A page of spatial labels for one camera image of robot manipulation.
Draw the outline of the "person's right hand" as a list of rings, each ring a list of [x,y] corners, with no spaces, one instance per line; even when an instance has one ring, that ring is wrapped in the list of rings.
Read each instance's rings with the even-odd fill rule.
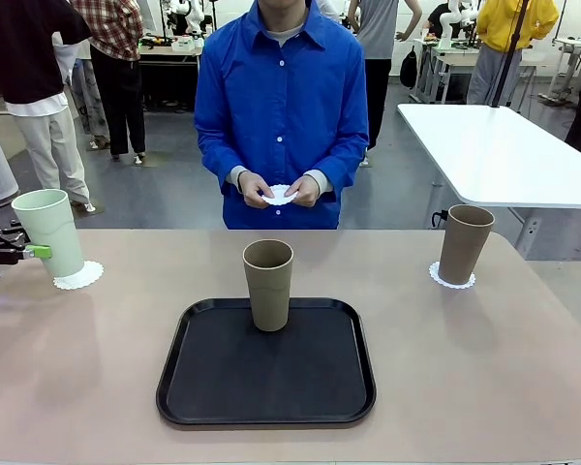
[[[274,197],[270,187],[264,179],[257,173],[245,170],[237,178],[243,199],[248,206],[258,209],[264,209],[269,203],[263,199]]]

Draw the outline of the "person's left hand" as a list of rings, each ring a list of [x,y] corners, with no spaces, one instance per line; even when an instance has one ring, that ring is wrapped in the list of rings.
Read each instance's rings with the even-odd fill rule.
[[[304,174],[298,178],[286,191],[285,197],[292,198],[292,203],[313,207],[321,194],[318,181],[309,174]]]

